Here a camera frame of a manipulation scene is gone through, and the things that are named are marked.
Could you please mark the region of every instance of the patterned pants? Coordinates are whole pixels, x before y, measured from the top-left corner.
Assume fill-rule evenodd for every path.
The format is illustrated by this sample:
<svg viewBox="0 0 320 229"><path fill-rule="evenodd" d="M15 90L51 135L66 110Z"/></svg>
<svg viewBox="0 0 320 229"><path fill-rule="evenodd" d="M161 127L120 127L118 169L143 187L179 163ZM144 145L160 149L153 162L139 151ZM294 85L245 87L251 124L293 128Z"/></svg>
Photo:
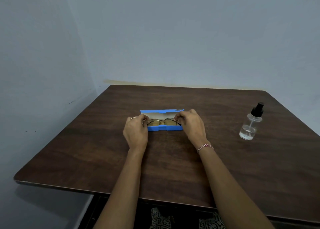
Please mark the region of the patterned pants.
<svg viewBox="0 0 320 229"><path fill-rule="evenodd" d="M152 223L150 229L171 229L172 218L163 217L158 208L151 209ZM210 219L199 219L199 229L226 229L218 213L212 213Z"/></svg>

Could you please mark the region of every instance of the person's left arm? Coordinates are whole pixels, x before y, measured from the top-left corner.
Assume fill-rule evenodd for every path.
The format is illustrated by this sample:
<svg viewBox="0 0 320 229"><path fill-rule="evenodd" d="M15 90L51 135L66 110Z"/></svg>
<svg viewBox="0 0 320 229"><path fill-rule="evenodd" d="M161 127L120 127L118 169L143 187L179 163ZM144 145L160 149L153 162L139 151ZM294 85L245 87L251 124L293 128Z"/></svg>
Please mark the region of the person's left arm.
<svg viewBox="0 0 320 229"><path fill-rule="evenodd" d="M128 117L123 135L129 151L120 176L93 229L132 229L137 209L141 162L148 142L147 120L143 114Z"/></svg>

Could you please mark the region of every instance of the black bottle cap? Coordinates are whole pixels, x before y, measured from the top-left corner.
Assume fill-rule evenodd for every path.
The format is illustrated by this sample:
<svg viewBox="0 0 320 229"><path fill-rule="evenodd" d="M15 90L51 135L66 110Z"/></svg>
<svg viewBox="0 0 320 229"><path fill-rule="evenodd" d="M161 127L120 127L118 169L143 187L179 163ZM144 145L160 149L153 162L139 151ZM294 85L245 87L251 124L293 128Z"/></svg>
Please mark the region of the black bottle cap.
<svg viewBox="0 0 320 229"><path fill-rule="evenodd" d="M252 109L251 114L254 117L261 117L262 114L263 114L263 109L262 109L263 106L264 106L263 102L258 103L258 105L255 108Z"/></svg>

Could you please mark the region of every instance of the eyeglasses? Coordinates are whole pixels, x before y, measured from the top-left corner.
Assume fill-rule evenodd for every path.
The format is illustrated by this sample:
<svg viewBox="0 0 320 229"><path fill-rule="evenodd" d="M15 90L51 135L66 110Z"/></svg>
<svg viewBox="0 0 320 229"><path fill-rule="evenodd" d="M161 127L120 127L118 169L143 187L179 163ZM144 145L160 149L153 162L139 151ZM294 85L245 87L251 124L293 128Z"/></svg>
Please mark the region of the eyeglasses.
<svg viewBox="0 0 320 229"><path fill-rule="evenodd" d="M173 118L166 119L150 119L147 126L159 126L159 125L181 125Z"/></svg>

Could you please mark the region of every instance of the red and white bracelet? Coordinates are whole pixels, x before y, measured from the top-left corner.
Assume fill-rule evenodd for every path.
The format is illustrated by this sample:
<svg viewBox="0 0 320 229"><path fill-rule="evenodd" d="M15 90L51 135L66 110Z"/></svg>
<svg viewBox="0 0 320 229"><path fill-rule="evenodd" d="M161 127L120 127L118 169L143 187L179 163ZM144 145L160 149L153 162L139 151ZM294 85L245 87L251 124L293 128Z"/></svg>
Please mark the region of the red and white bracelet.
<svg viewBox="0 0 320 229"><path fill-rule="evenodd" d="M212 145L210 145L210 144L204 144L204 145L202 145L202 146L200 146L200 147L198 148L197 153L199 154L199 151L200 151L202 148L206 147L206 146L212 147L212 149L214 150L214 147L213 147Z"/></svg>

